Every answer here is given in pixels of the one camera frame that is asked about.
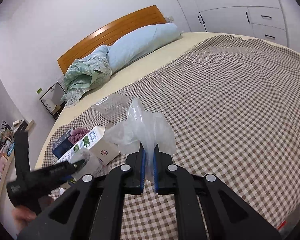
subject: dark blue cardboard box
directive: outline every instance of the dark blue cardboard box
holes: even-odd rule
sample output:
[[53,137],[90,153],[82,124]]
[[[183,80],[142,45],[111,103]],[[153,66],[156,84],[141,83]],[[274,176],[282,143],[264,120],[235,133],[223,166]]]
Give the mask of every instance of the dark blue cardboard box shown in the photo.
[[73,130],[74,127],[71,127],[58,139],[58,141],[53,144],[52,153],[58,159],[60,159],[73,146],[73,144],[68,140]]

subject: pillow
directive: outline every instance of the pillow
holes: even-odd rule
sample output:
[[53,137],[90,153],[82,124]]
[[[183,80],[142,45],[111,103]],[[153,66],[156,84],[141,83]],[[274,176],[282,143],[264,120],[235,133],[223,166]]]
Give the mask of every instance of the pillow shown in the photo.
[[110,46],[108,52],[112,73],[179,37],[174,23],[148,25],[124,35]]
[[97,55],[100,57],[107,57],[107,53],[108,53],[109,49],[110,49],[109,46],[101,45],[101,46],[97,47],[93,52],[91,52],[91,54],[82,58],[82,60],[87,61],[90,58],[97,56]]

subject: silver screw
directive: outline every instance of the silver screw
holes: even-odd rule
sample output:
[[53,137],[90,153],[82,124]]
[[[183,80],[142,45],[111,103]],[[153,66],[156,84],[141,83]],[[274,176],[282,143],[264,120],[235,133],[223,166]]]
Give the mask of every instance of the silver screw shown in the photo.
[[122,165],[122,166],[120,167],[120,169],[121,169],[122,171],[128,171],[128,170],[131,169],[131,166],[130,166],[129,164],[124,164],[124,165]]
[[168,166],[168,170],[169,170],[169,171],[176,171],[177,168],[178,168],[178,166],[177,166],[177,165],[174,165],[174,164],[170,164],[170,165]]
[[216,176],[214,176],[213,174],[208,174],[206,176],[206,180],[209,182],[214,182],[216,180]]
[[83,180],[84,182],[92,181],[92,176],[91,176],[90,174],[84,175],[84,176],[82,177],[82,180]]

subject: purple item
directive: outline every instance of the purple item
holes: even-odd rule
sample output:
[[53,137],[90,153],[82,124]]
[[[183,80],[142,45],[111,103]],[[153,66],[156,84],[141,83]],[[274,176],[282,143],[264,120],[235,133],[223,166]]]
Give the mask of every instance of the purple item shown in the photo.
[[89,130],[85,129],[85,128],[77,128],[74,129],[71,132],[71,136],[69,137],[69,141],[75,145],[78,141],[80,141],[80,139],[82,139],[87,133],[89,132]]

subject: wooden headboard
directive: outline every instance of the wooden headboard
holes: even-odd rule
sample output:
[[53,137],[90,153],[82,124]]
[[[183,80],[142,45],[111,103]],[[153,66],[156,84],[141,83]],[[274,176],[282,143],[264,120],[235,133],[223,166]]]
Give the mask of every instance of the wooden headboard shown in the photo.
[[66,73],[75,59],[89,55],[98,46],[102,44],[110,46],[127,33],[146,25],[158,23],[166,23],[166,20],[155,5],[123,16],[74,45],[58,59],[59,66],[62,72]]

